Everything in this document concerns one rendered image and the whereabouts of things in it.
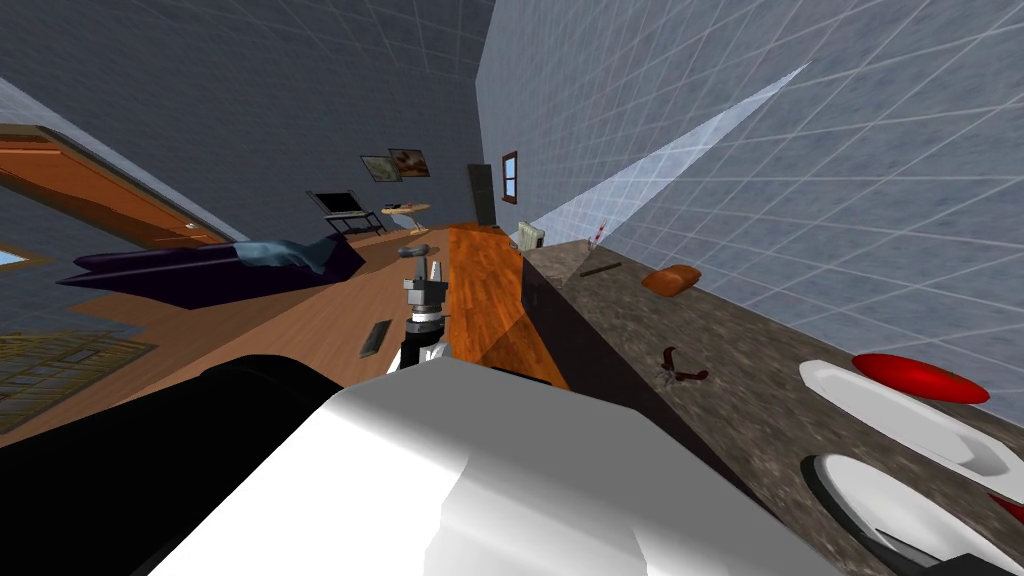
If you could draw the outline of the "red plate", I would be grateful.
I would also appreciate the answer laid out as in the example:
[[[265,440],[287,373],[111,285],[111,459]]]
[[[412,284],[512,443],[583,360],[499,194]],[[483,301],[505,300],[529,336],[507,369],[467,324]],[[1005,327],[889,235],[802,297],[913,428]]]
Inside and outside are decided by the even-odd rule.
[[[909,396],[965,405],[990,399],[985,388],[963,376],[903,356],[860,354],[852,358],[852,364],[865,377]]]

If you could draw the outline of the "brown framed wall picture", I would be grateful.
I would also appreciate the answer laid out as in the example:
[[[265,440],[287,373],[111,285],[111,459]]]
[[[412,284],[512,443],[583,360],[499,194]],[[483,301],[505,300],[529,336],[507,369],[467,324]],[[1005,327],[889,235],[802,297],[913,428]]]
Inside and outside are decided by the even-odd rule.
[[[399,175],[404,178],[427,178],[430,171],[425,156],[418,149],[390,149],[392,161]]]

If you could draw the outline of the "red scissors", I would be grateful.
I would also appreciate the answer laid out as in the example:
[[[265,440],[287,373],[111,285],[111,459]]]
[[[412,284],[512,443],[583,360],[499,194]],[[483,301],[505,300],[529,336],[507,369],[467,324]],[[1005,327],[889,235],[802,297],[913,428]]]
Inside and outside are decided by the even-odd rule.
[[[674,362],[674,352],[675,346],[666,347],[663,352],[660,373],[659,378],[667,383],[671,382],[686,382],[686,381],[702,381],[709,376],[707,370],[699,371],[697,373],[688,373],[680,371],[676,368]]]

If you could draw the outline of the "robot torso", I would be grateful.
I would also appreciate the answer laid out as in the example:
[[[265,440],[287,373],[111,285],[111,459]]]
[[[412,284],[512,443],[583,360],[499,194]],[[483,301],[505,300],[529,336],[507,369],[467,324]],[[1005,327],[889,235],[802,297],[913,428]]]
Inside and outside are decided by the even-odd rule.
[[[439,358],[333,396],[150,576],[842,576],[637,411]]]

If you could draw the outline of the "television on black stand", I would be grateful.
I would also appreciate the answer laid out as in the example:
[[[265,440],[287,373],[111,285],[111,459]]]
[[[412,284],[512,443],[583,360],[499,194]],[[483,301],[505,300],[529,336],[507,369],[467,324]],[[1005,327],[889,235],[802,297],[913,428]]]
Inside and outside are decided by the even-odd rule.
[[[385,227],[379,217],[366,210],[352,191],[307,191],[306,194],[319,206],[324,219],[339,234],[350,236],[374,233],[380,236]]]

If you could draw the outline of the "orange wooden door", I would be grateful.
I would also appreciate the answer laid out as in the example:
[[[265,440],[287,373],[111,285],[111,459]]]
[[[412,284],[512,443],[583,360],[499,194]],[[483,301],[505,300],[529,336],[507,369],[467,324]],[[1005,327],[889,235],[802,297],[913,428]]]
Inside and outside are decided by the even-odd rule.
[[[67,135],[0,123],[0,186],[143,249],[228,238]]]

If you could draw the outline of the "yellow patterned rug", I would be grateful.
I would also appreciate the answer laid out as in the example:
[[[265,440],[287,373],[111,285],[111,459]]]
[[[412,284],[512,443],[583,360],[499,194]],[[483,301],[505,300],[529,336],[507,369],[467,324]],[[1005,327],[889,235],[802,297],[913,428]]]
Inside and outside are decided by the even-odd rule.
[[[0,336],[0,435],[155,349],[115,331],[14,332]]]

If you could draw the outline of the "dark purple sofa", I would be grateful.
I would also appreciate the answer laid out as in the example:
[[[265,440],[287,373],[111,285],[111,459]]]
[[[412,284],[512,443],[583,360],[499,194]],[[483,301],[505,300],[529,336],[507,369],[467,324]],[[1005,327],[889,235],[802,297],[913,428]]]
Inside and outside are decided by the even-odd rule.
[[[335,233],[309,245],[242,241],[96,254],[75,263],[84,272],[59,280],[59,285],[196,310],[344,282],[362,268],[365,258]]]

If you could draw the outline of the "round wooden table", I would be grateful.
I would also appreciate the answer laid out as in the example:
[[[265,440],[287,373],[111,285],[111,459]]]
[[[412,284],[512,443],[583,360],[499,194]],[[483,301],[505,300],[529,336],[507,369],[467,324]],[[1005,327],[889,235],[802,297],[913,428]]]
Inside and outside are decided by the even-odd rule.
[[[389,204],[381,210],[381,213],[391,216],[398,227],[406,229],[412,235],[417,235],[429,232],[428,228],[416,219],[417,214],[429,208],[430,205],[425,203]]]

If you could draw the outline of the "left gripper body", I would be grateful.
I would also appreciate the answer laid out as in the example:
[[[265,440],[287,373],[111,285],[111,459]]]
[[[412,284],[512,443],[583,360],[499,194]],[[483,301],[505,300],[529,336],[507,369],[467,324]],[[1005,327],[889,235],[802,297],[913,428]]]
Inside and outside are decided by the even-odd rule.
[[[440,308],[446,299],[449,284],[424,278],[406,279],[407,302],[414,307]]]

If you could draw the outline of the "black door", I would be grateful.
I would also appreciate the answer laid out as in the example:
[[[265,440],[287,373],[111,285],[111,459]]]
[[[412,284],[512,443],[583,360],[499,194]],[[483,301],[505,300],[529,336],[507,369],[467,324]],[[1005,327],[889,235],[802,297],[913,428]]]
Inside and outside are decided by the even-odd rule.
[[[479,227],[496,227],[495,193],[488,164],[468,164],[470,193]]]

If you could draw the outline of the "brown bread loaf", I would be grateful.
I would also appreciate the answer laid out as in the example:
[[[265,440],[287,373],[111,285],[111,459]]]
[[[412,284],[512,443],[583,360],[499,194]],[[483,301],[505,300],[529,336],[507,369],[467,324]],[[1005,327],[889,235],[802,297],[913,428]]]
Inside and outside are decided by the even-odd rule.
[[[673,265],[652,272],[641,284],[659,296],[672,298],[694,287],[701,277],[701,272],[695,268]]]

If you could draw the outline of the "orange wooden cupboard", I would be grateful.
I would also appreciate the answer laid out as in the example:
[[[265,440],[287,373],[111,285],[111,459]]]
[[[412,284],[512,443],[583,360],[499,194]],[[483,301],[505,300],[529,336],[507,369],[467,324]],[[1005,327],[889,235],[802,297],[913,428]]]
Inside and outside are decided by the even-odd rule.
[[[449,229],[447,340],[455,358],[569,386],[521,304],[523,258],[498,228]]]

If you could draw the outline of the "black remote control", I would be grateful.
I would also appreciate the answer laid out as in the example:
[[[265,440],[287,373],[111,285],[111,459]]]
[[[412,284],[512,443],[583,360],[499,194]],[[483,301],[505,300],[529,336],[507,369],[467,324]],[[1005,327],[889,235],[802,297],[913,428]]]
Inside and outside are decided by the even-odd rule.
[[[391,324],[392,320],[387,319],[373,325],[360,347],[359,358],[368,358],[380,352]]]

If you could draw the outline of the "white plate with black rim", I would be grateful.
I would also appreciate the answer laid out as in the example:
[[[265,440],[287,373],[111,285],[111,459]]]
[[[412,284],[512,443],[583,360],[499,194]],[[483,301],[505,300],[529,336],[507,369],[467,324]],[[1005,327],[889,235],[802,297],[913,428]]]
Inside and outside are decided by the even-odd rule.
[[[895,576],[1024,576],[987,534],[890,474],[835,453],[807,456],[800,470],[835,522]]]

